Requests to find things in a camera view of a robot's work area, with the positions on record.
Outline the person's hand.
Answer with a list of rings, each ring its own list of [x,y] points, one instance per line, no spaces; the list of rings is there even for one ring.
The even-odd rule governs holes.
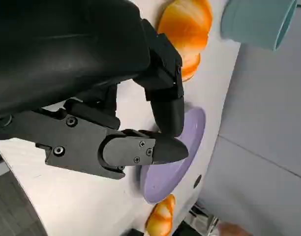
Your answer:
[[[220,236],[250,236],[250,234],[239,225],[228,222],[221,222],[218,225],[218,231]]]

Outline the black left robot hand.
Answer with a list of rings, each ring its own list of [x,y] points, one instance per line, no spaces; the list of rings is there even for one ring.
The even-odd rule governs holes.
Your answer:
[[[121,179],[188,156],[182,59],[128,0],[0,0],[0,140],[47,165]],[[159,132],[120,130],[117,86],[145,90]]]

